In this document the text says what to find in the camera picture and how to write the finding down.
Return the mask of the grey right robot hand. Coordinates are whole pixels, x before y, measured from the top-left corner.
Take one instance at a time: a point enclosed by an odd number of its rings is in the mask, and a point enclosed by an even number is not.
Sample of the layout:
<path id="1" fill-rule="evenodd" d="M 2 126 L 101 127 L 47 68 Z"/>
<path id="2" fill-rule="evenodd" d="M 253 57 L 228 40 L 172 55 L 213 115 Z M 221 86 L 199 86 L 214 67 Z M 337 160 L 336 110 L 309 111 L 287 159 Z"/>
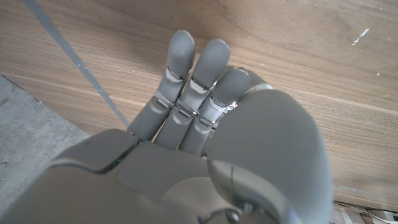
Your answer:
<path id="1" fill-rule="evenodd" d="M 155 95 L 127 130 L 64 150 L 2 223 L 328 223 L 333 181 L 319 128 L 289 94 L 228 65 L 221 39 L 195 58 L 178 30 Z"/>

